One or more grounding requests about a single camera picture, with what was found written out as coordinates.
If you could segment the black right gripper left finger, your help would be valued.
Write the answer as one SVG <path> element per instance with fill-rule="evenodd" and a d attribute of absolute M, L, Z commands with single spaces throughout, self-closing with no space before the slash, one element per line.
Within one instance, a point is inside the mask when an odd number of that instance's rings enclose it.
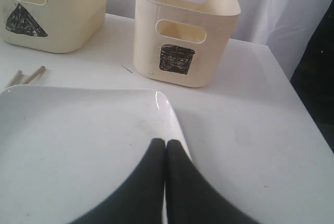
<path fill-rule="evenodd" d="M 118 189 L 73 223 L 162 223 L 165 159 L 165 141 L 152 139 Z"/>

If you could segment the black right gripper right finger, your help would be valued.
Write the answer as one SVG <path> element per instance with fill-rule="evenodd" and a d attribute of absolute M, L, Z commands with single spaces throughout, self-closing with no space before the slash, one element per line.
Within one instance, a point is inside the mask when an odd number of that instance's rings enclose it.
<path fill-rule="evenodd" d="M 165 166 L 168 223 L 259 223 L 215 190 L 180 141 L 168 141 Z"/>

